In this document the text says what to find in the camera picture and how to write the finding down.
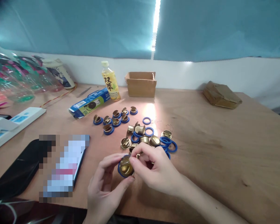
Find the white wall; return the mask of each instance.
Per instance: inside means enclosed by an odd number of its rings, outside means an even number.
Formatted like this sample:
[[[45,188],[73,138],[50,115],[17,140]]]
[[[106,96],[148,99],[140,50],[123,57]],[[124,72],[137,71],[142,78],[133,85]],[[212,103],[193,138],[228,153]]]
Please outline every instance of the white wall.
[[[4,49],[0,52],[11,55]],[[127,72],[154,71],[157,88],[201,89],[204,83],[211,80],[226,84],[235,92],[244,92],[271,109],[280,107],[280,59],[240,58],[192,63],[38,53],[36,55],[60,58],[67,66],[68,72],[79,83],[103,85],[100,62],[108,60],[120,86],[126,85],[124,76]]]

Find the blue curtain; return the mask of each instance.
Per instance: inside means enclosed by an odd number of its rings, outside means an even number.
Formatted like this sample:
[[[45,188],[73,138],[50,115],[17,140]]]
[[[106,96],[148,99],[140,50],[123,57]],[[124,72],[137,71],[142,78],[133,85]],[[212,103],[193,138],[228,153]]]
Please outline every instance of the blue curtain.
[[[0,46],[150,59],[155,0],[0,1]]]
[[[280,57],[280,0],[162,0],[155,60]]]

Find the hand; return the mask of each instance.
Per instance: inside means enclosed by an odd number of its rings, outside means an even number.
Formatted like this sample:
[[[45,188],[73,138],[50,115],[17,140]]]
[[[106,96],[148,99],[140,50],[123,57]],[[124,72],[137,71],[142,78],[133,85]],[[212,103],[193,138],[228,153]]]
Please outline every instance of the hand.
[[[125,153],[105,157],[98,165],[88,186],[88,210],[84,223],[103,224],[111,218],[122,196],[135,178],[129,176],[111,191],[112,173]]]
[[[143,152],[143,154],[140,155],[138,160],[136,155],[140,152]],[[140,143],[133,149],[129,161],[135,173],[150,188],[178,196],[184,178],[171,163],[162,147],[153,148],[145,143]]]

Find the wooden table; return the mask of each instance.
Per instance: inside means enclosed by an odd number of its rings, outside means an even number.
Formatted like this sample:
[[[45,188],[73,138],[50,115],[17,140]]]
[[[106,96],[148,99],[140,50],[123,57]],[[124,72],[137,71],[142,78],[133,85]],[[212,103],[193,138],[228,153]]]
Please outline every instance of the wooden table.
[[[121,152],[120,141],[128,124],[122,124],[106,136],[102,125],[93,125],[93,116],[111,116],[114,110],[135,106],[138,114],[130,115],[130,124],[142,123],[143,117],[154,121],[150,127],[160,136],[172,130],[178,151],[171,155],[176,168],[213,197],[251,223],[280,224],[280,116],[244,93],[237,109],[211,106],[201,91],[157,89],[155,98],[128,97],[120,88],[122,100],[107,102],[91,115],[74,119],[68,108],[87,94],[102,88],[93,86],[80,98],[76,96],[88,85],[47,104],[47,113],[0,147],[0,177],[22,150],[40,134],[89,134],[86,151],[72,198],[58,204],[86,208],[87,186],[105,156]],[[28,106],[40,106],[54,96],[42,94],[29,105],[3,109],[2,114],[16,115]],[[39,170],[19,198],[38,201],[43,173]],[[203,218],[181,200],[149,189],[136,175],[116,211],[118,214],[176,223],[205,223]],[[115,187],[122,178],[114,171]]]

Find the white power strip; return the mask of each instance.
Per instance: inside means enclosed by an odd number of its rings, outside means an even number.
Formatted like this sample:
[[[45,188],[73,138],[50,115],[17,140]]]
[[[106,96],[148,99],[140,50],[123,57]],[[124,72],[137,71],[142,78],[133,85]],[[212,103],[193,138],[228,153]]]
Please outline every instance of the white power strip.
[[[10,121],[18,124],[19,126],[11,131],[0,129],[0,146],[18,134],[21,130],[26,128],[33,121],[38,119],[45,112],[46,110],[40,107],[29,107],[10,119]]]

